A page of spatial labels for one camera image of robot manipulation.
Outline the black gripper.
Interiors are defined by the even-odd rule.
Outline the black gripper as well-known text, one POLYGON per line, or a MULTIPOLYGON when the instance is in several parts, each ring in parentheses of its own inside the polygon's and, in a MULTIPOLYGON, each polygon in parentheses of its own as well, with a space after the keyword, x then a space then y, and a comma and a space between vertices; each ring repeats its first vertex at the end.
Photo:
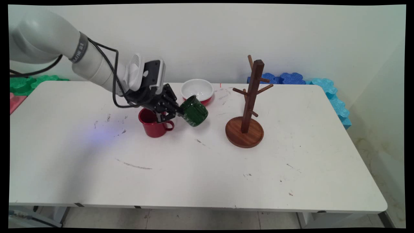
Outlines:
POLYGON ((157 113, 157 123, 167 122, 177 115, 183 114, 183 109, 177 103, 177 97, 169 84, 162 88, 144 87, 138 91, 126 92, 126 99, 133 105, 142 106, 157 113))

